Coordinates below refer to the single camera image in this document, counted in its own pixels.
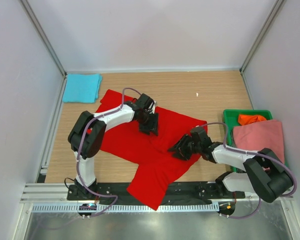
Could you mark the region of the red t-shirt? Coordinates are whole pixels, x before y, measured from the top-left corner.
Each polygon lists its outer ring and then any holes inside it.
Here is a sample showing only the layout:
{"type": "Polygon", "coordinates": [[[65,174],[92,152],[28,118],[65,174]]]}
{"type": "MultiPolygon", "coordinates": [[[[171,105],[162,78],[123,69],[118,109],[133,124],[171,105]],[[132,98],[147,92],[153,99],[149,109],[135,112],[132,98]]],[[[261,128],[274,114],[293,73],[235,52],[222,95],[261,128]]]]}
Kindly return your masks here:
{"type": "Polygon", "coordinates": [[[139,131],[136,121],[121,124],[108,130],[102,140],[101,151],[138,164],[133,180],[127,188],[129,194],[142,204],[157,210],[169,184],[179,179],[200,158],[193,154],[189,160],[180,160],[169,152],[183,135],[205,120],[189,117],[157,107],[158,135],[139,131]]]}

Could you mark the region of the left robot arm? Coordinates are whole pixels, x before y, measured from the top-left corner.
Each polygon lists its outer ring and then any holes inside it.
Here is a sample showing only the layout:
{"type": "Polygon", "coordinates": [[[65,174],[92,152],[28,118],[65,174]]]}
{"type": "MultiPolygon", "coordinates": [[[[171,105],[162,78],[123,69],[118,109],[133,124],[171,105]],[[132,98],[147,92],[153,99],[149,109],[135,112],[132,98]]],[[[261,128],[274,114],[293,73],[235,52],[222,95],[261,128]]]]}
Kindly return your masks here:
{"type": "Polygon", "coordinates": [[[76,158],[74,185],[83,199],[91,200],[96,194],[94,157],[101,149],[105,133],[136,121],[140,132],[157,136],[159,114],[155,112],[156,106],[156,101],[142,93],[136,100],[124,100],[122,97],[120,105],[110,110],[81,113],[68,136],[68,142],[76,158]]]}

